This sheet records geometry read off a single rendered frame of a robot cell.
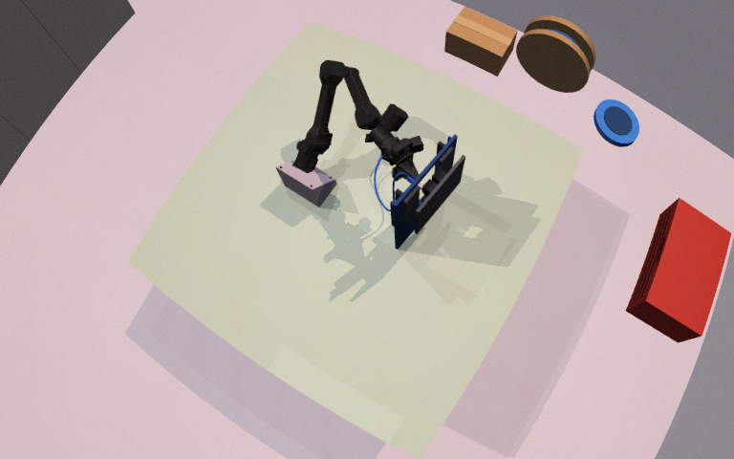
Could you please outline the blue cable plug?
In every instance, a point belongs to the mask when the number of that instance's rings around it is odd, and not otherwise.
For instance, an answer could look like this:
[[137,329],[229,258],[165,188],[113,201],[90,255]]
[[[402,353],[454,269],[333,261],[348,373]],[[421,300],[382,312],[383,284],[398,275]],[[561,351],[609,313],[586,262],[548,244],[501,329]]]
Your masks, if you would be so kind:
[[[381,202],[381,200],[380,200],[380,198],[379,198],[379,196],[378,196],[378,191],[377,191],[377,185],[376,185],[376,174],[377,174],[377,170],[378,170],[378,165],[379,165],[379,163],[380,163],[380,161],[381,161],[382,157],[383,157],[383,155],[382,155],[382,156],[380,157],[380,159],[378,160],[378,164],[377,164],[377,167],[376,167],[376,170],[375,170],[375,176],[374,176],[374,184],[375,184],[375,190],[376,190],[376,194],[377,194],[377,197],[378,197],[378,199],[379,199],[380,203],[382,204],[382,206],[383,206],[383,207],[384,207],[384,208],[385,208],[386,210],[388,210],[388,211],[391,211],[391,209],[388,209],[388,208],[387,208],[387,207],[386,207],[386,206],[385,206],[385,205],[384,205],[384,204],[383,204],[383,203]],[[395,203],[395,180],[396,180],[396,179],[398,178],[398,176],[400,176],[400,175],[402,175],[402,174],[403,174],[403,175],[406,175],[406,176],[408,176],[408,175],[407,175],[407,174],[405,174],[404,172],[401,172],[401,173],[400,173],[400,174],[398,174],[398,175],[397,175],[397,176],[396,176],[396,177],[394,178],[394,180],[393,180],[393,202],[394,202],[394,203]],[[408,176],[408,177],[407,177],[407,182],[409,182],[410,184],[412,184],[412,183],[413,183],[413,181],[414,181],[414,179],[413,179],[413,178],[411,178],[410,176]],[[425,181],[425,180],[421,180],[421,181],[419,182],[419,184],[418,184],[417,186],[418,186],[418,187],[420,188],[420,190],[422,191],[422,187],[423,187],[423,186],[424,186],[425,184],[426,184],[426,181]]]

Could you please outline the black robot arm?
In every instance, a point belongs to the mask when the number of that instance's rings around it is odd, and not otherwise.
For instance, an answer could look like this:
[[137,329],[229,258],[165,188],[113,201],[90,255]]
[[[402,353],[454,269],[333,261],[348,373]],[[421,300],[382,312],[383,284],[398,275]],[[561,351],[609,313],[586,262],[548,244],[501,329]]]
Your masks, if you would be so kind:
[[329,132],[328,123],[332,114],[335,90],[343,78],[356,106],[354,115],[357,127],[372,130],[370,134],[366,134],[365,142],[374,142],[379,148],[387,137],[393,136],[390,132],[397,132],[408,118],[407,113],[396,104],[390,104],[381,115],[368,98],[357,68],[347,67],[344,63],[334,60],[322,62],[319,77],[322,86],[313,126],[307,132],[305,140],[296,144],[299,151],[292,164],[306,173],[315,169],[318,155],[323,155],[332,145],[333,134]]

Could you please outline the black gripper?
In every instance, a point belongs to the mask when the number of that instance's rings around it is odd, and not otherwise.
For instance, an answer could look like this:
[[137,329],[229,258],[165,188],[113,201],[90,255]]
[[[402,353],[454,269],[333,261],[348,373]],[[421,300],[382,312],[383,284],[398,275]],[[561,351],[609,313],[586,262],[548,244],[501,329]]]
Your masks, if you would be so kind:
[[[412,148],[412,141],[409,139],[401,139],[399,141],[398,137],[393,136],[387,137],[387,139],[385,139],[379,146],[381,154],[388,158],[390,165],[393,166],[396,164],[392,171],[393,178],[401,172],[404,172],[414,180],[419,176],[419,173],[413,163],[414,152],[410,153],[408,148],[406,148],[407,146]],[[398,176],[396,181],[402,178],[407,180],[408,176],[402,174]]]

